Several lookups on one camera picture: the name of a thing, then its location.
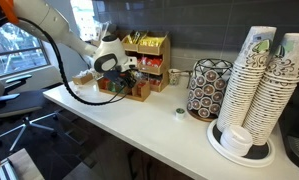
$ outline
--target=coffee machine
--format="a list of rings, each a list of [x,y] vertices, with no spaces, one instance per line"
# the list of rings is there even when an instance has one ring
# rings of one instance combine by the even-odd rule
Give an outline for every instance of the coffee machine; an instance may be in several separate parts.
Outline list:
[[[299,83],[278,122],[286,154],[299,167]]]

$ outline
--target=stack of paper cups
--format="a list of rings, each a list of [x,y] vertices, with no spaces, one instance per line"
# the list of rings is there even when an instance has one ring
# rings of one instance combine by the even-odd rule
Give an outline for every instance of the stack of paper cups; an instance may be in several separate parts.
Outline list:
[[[222,132],[229,125],[241,126],[266,68],[275,27],[251,27],[234,63],[217,120]]]
[[[264,145],[299,82],[299,33],[285,34],[269,62],[243,127]]]

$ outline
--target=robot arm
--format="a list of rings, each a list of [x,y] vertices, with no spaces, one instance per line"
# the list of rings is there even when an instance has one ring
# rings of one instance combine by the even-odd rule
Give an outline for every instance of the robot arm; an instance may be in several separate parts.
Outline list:
[[[0,6],[9,21],[33,36],[46,41],[46,37],[34,26],[21,22],[17,17],[26,18],[46,31],[56,43],[62,43],[81,55],[92,58],[97,72],[115,70],[125,72],[135,67],[137,59],[128,57],[118,38],[107,36],[99,48],[80,40],[69,28],[67,20],[44,0],[0,0]]]

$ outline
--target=black cable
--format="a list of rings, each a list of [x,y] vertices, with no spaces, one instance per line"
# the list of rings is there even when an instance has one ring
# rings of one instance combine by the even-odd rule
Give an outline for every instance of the black cable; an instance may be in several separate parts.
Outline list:
[[[117,99],[115,101],[113,101],[113,99],[115,97],[117,97],[117,95],[126,87],[125,85],[121,87],[121,89],[108,101],[104,101],[104,102],[100,102],[100,103],[94,103],[94,102],[88,102],[88,101],[85,101],[83,99],[81,99],[80,97],[78,97],[70,88],[69,84],[68,84],[68,81],[67,81],[67,78],[66,78],[66,75],[65,75],[65,71],[64,71],[64,67],[63,67],[63,62],[62,62],[62,59],[61,59],[61,54],[60,54],[60,51],[58,49],[58,46],[56,45],[55,41],[53,40],[53,38],[48,34],[48,32],[44,31],[42,28],[40,28],[37,24],[35,24],[34,22],[28,20],[28,19],[25,19],[25,18],[21,18],[21,17],[18,17],[19,20],[21,21],[24,21],[26,23],[29,23],[31,25],[33,25],[35,28],[37,28],[38,30],[40,30],[43,35],[47,38],[47,40],[49,41],[49,43],[51,44],[51,47],[52,49],[54,50],[55,52],[55,55],[57,57],[57,61],[58,61],[58,64],[59,64],[59,70],[60,70],[60,75],[62,77],[62,80],[64,82],[64,86],[66,87],[67,91],[69,92],[69,94],[74,97],[76,100],[78,100],[79,102],[83,103],[83,104],[87,104],[87,105],[93,105],[93,106],[100,106],[100,105],[105,105],[105,104],[109,104],[109,103],[114,103],[114,102],[117,102],[117,101],[120,101],[121,99],[123,99],[127,94],[125,94],[122,98],[120,99]],[[5,23],[8,22],[8,19],[6,17],[0,19],[0,27],[3,26]]]

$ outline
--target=floor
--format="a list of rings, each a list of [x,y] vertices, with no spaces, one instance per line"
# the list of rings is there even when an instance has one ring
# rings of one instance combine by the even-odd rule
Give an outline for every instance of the floor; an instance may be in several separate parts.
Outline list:
[[[50,102],[46,108],[32,114],[32,117],[41,117],[59,108]],[[20,123],[21,121],[3,123],[0,126],[0,134],[16,127]],[[63,133],[59,121],[49,117],[40,121],[39,124],[55,128],[58,136],[52,138],[49,131],[40,129],[26,131],[17,144],[15,151],[25,148],[46,180],[63,179],[72,170],[77,169],[78,165],[79,167],[86,168],[83,167],[82,161],[77,157],[77,152],[75,152],[75,149],[68,142],[68,137]],[[19,131],[16,131],[1,138],[3,145],[0,147],[0,159],[8,157],[9,148],[18,133]]]

